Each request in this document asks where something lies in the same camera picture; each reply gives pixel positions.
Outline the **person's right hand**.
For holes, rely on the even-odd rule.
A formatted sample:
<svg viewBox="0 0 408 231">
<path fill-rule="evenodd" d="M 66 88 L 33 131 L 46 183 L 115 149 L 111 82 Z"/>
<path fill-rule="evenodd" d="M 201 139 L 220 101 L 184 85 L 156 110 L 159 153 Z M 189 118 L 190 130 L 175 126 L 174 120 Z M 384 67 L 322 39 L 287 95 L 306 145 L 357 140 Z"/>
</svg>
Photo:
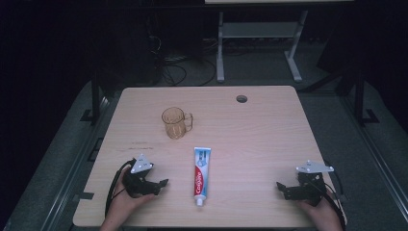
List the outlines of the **person's right hand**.
<svg viewBox="0 0 408 231">
<path fill-rule="evenodd" d="M 339 215 L 331 202 L 332 194 L 326 192 L 329 199 L 324 197 L 317 206 L 312 206 L 307 200 L 296 201 L 296 206 L 301 209 L 317 227 L 337 226 L 342 227 Z"/>
</svg>

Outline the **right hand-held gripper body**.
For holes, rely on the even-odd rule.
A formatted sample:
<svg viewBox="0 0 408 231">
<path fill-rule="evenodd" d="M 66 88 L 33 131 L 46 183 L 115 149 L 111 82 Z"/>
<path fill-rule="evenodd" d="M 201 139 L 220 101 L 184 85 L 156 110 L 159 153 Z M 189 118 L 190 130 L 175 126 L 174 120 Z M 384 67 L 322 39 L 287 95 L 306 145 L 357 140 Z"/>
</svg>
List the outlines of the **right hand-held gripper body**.
<svg viewBox="0 0 408 231">
<path fill-rule="evenodd" d="M 293 200 L 307 200 L 312 206 L 317 206 L 326 193 L 323 174 L 333 172 L 334 168 L 308 160 L 295 169 L 299 185 L 287 187 L 286 193 L 292 193 Z"/>
</svg>

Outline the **person's left hand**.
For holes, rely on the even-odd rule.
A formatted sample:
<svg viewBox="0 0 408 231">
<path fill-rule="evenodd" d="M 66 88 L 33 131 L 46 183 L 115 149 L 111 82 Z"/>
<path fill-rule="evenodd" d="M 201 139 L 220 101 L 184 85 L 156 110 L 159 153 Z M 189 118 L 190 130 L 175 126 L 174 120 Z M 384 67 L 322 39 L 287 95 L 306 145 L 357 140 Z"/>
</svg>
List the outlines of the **person's left hand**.
<svg viewBox="0 0 408 231">
<path fill-rule="evenodd" d="M 131 197 L 122 184 L 122 177 L 126 169 L 124 169 L 115 185 L 116 197 L 112 200 L 108 214 L 105 216 L 104 223 L 121 226 L 138 208 L 143 204 L 153 200 L 154 194 L 142 195 L 137 198 Z"/>
</svg>

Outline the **clear amber glass mug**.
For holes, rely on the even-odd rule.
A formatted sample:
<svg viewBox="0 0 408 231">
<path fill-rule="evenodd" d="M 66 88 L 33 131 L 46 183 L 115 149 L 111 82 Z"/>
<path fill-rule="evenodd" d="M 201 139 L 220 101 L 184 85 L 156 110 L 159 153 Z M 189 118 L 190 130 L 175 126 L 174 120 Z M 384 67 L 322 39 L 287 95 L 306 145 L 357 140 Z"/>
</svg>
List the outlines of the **clear amber glass mug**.
<svg viewBox="0 0 408 231">
<path fill-rule="evenodd" d="M 170 107 L 163 111 L 162 121 L 165 124 L 166 134 L 171 139 L 178 140 L 192 129 L 193 115 L 185 113 L 178 107 Z"/>
</svg>

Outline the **white metal stand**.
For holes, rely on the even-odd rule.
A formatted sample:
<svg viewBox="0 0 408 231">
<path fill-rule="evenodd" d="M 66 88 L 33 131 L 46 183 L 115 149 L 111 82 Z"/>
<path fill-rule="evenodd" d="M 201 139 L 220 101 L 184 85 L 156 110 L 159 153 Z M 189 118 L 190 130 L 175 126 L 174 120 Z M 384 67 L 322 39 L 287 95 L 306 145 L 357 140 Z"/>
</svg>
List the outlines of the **white metal stand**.
<svg viewBox="0 0 408 231">
<path fill-rule="evenodd" d="M 308 12 L 302 11 L 297 21 L 290 22 L 224 22 L 223 13 L 218 15 L 217 31 L 217 81 L 225 81 L 223 63 L 223 41 L 225 39 L 292 39 L 289 50 L 284 52 L 286 62 L 296 83 L 302 77 L 294 60 Z"/>
</svg>

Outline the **white red blue toothpaste tube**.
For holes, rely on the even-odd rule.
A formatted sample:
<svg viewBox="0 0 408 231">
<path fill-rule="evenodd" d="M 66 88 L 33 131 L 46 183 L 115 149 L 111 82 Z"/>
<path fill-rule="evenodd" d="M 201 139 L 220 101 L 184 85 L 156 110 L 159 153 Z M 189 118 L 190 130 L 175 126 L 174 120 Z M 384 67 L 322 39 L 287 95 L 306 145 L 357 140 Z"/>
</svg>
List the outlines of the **white red blue toothpaste tube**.
<svg viewBox="0 0 408 231">
<path fill-rule="evenodd" d="M 196 147 L 194 149 L 194 188 L 193 198 L 199 207 L 204 205 L 208 193 L 209 163 L 212 149 Z"/>
</svg>

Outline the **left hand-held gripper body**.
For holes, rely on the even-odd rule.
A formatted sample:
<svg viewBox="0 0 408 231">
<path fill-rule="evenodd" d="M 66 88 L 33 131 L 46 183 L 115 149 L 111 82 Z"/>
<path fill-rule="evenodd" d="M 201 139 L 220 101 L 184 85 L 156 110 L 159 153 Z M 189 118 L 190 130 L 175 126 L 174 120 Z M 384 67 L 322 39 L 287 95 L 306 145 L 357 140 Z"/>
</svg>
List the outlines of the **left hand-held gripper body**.
<svg viewBox="0 0 408 231">
<path fill-rule="evenodd" d="M 133 198 L 139 195 L 152 194 L 152 191 L 161 189 L 159 183 L 149 182 L 145 179 L 153 164 L 140 154 L 131 161 L 131 167 L 127 169 L 122 178 L 122 184 L 126 192 Z"/>
</svg>

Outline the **black metal stand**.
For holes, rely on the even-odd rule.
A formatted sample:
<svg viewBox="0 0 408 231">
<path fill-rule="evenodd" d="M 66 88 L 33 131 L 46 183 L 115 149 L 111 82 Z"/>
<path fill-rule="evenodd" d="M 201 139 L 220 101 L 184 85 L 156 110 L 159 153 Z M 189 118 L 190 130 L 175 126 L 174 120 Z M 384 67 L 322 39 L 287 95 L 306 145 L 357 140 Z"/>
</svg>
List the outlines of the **black metal stand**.
<svg viewBox="0 0 408 231">
<path fill-rule="evenodd" d="M 93 126 L 98 122 L 101 116 L 102 106 L 105 98 L 100 87 L 100 81 L 97 73 L 94 73 L 91 77 L 90 89 L 91 108 L 84 110 L 81 116 L 81 121 L 89 122 L 90 125 Z"/>
<path fill-rule="evenodd" d="M 365 127 L 368 123 L 378 123 L 379 119 L 371 109 L 364 109 L 365 79 L 358 69 L 354 77 L 354 117 L 358 124 Z"/>
</svg>

